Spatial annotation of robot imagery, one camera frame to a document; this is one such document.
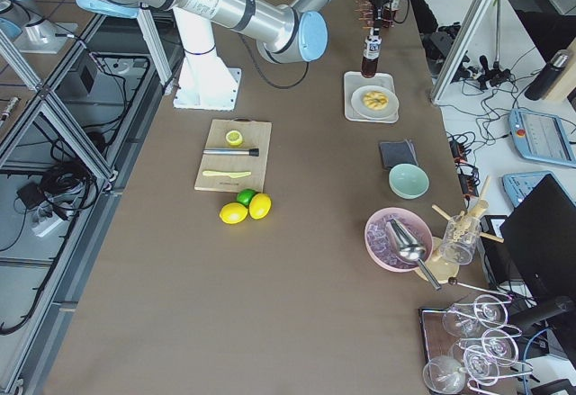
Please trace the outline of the black monitor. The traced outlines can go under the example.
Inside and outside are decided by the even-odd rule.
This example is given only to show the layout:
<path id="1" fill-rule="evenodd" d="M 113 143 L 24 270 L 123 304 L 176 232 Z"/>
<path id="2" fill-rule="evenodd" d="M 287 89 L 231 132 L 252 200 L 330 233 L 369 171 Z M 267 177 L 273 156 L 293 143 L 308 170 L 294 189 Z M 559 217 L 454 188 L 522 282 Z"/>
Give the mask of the black monitor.
<path id="1" fill-rule="evenodd" d="M 501 226 L 505 246 L 537 298 L 575 298 L 575 203 L 546 175 Z"/>

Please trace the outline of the blue teach pendant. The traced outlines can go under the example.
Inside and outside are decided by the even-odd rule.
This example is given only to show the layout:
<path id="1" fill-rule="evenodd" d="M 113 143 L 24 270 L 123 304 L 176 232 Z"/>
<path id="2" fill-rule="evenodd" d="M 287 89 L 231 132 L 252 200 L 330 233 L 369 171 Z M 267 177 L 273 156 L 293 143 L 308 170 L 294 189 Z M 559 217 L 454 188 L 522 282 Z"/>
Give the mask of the blue teach pendant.
<path id="1" fill-rule="evenodd" d="M 575 167 L 575 155 L 561 118 L 528 109 L 513 108 L 508 125 L 521 157 L 538 162 Z"/>

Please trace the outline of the whole yellow lemon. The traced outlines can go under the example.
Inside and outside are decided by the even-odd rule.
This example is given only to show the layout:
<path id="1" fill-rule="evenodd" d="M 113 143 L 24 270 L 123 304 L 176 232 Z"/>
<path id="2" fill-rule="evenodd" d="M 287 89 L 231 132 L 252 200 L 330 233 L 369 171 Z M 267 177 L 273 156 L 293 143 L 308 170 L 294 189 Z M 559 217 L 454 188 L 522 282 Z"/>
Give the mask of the whole yellow lemon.
<path id="1" fill-rule="evenodd" d="M 243 221 L 248 215 L 248 208 L 239 202 L 225 204 L 220 210 L 220 220 L 226 224 L 234 225 Z"/>
<path id="2" fill-rule="evenodd" d="M 267 193 L 257 193 L 248 205 L 248 212 L 252 219 L 263 219 L 272 208 L 272 199 Z"/>

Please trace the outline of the yellow-green plastic knife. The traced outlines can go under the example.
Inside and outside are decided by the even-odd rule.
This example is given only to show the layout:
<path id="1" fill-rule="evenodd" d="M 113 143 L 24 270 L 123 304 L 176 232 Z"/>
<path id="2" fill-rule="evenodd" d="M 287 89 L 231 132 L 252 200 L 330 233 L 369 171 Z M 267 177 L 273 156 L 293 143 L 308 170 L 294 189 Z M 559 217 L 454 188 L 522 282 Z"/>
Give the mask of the yellow-green plastic knife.
<path id="1" fill-rule="evenodd" d="M 239 179 L 252 175 L 251 171 L 219 171 L 219 170 L 203 170 L 204 177 L 228 177 L 231 179 Z"/>

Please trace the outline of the black thermos bottle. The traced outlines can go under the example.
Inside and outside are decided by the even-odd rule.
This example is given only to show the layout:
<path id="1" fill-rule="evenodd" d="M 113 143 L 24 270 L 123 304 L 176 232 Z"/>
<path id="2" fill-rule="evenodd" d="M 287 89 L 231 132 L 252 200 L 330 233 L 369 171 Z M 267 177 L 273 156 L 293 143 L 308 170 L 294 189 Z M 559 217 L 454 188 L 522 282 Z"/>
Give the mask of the black thermos bottle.
<path id="1" fill-rule="evenodd" d="M 531 101 L 542 99 L 563 72 L 571 56 L 567 49 L 558 50 L 527 87 L 525 97 Z"/>

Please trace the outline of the clear glass pitcher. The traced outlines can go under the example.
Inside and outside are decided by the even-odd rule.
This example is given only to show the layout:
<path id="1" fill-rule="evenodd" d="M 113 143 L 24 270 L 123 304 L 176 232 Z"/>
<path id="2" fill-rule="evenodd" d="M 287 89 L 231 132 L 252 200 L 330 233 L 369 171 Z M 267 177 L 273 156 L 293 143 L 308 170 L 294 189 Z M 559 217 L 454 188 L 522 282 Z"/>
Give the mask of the clear glass pitcher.
<path id="1" fill-rule="evenodd" d="M 469 215 L 449 219 L 439 247 L 441 256 L 448 262 L 468 265 L 472 262 L 480 236 L 480 221 Z"/>

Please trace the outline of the tea bottle white cap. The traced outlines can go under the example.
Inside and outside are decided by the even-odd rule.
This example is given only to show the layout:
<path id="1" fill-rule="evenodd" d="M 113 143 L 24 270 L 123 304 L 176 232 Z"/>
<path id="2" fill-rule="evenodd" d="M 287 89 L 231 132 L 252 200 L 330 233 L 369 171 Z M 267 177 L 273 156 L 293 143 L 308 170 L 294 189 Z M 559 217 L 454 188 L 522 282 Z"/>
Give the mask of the tea bottle white cap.
<path id="1" fill-rule="evenodd" d="M 380 57 L 382 38 L 380 30 L 372 28 L 364 40 L 364 51 L 361 64 L 361 75 L 364 78 L 372 78 L 377 72 Z"/>

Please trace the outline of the mint green bowl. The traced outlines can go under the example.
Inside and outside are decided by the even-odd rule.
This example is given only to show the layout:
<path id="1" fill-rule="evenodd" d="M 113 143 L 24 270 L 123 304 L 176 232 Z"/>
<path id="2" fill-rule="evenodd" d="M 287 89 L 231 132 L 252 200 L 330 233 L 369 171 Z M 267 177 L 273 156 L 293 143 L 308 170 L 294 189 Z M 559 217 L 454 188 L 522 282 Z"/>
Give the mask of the mint green bowl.
<path id="1" fill-rule="evenodd" d="M 412 164 L 398 164 L 389 173 L 391 190 L 403 199 L 419 198 L 428 191 L 429 179 L 427 173 Z"/>

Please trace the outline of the pink ice bowl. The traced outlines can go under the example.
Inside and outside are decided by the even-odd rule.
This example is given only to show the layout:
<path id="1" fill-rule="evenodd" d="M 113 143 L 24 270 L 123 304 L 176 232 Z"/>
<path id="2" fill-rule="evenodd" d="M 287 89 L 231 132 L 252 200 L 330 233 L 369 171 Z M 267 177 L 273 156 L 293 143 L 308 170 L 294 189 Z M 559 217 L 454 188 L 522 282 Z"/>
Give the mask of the pink ice bowl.
<path id="1" fill-rule="evenodd" d="M 367 252 L 376 264 L 391 272 L 414 271 L 418 267 L 416 263 L 402 261 L 392 250 L 394 243 L 388 233 L 388 224 L 391 219 L 398 220 L 426 247 L 427 251 L 423 260 L 429 259 L 433 250 L 433 236 L 427 223 L 416 213 L 397 207 L 380 209 L 368 219 L 364 228 Z"/>

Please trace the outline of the steel ice scoop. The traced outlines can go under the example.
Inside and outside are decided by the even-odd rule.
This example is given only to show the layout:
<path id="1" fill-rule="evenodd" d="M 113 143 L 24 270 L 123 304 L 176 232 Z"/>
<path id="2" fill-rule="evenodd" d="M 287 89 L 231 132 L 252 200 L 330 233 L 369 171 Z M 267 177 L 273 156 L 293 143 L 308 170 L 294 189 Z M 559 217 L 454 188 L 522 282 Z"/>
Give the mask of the steel ice scoop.
<path id="1" fill-rule="evenodd" d="M 424 261 L 427 249 L 401 222 L 396 219 L 390 219 L 388 223 L 395 241 L 395 254 L 404 262 L 417 264 L 434 289 L 439 291 L 442 286 Z"/>

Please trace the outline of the half lemon slice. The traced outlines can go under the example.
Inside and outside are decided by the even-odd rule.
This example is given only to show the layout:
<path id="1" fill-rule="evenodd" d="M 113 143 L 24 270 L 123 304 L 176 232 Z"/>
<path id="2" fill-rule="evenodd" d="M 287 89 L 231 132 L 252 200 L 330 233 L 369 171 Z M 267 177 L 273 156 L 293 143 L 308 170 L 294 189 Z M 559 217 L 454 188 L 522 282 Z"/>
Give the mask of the half lemon slice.
<path id="1" fill-rule="evenodd" d="M 229 130 L 225 134 L 225 140 L 228 146 L 232 148 L 237 148 L 243 144 L 244 137 L 239 130 Z"/>

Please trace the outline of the grey folded cloth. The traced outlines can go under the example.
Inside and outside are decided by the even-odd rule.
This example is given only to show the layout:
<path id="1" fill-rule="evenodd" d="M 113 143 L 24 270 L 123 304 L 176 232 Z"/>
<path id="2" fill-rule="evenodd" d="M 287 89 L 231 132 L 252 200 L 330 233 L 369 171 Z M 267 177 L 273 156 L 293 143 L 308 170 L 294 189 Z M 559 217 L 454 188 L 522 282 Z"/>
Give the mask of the grey folded cloth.
<path id="1" fill-rule="evenodd" d="M 378 144 L 382 166 L 384 169 L 392 169 L 400 164 L 417 166 L 419 163 L 416 151 L 411 139 L 400 141 L 381 141 Z"/>

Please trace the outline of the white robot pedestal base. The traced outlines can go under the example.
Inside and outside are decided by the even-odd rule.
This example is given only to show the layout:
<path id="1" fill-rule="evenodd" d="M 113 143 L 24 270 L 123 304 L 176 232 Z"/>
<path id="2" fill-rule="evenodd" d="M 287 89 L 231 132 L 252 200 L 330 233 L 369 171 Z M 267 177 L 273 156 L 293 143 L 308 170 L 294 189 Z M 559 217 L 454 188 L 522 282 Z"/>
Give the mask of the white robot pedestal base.
<path id="1" fill-rule="evenodd" d="M 174 107 L 233 111 L 241 69 L 227 67 L 218 55 L 209 20 L 181 8 L 174 8 L 173 12 L 185 53 Z"/>

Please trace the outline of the cream serving tray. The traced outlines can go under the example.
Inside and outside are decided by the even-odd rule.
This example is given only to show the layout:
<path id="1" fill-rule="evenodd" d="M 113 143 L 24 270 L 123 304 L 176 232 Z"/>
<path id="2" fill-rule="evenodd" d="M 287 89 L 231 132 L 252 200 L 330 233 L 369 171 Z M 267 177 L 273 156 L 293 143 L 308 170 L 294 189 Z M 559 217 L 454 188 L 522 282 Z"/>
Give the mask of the cream serving tray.
<path id="1" fill-rule="evenodd" d="M 388 73 L 376 73 L 365 78 L 359 71 L 344 74 L 344 109 L 350 121 L 366 121 L 393 124 L 399 119 L 400 102 L 395 94 L 394 80 Z M 379 111 L 368 108 L 364 96 L 376 91 L 386 95 L 388 104 Z"/>

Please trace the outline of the green lime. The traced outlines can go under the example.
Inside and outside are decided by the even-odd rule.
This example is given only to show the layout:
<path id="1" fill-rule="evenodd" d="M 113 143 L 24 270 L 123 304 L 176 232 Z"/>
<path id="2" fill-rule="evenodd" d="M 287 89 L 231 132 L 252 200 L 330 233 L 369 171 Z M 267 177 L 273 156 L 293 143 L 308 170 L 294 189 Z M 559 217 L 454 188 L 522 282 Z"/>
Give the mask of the green lime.
<path id="1" fill-rule="evenodd" d="M 251 188 L 240 191 L 236 196 L 236 202 L 248 207 L 252 199 L 257 195 L 257 191 Z"/>

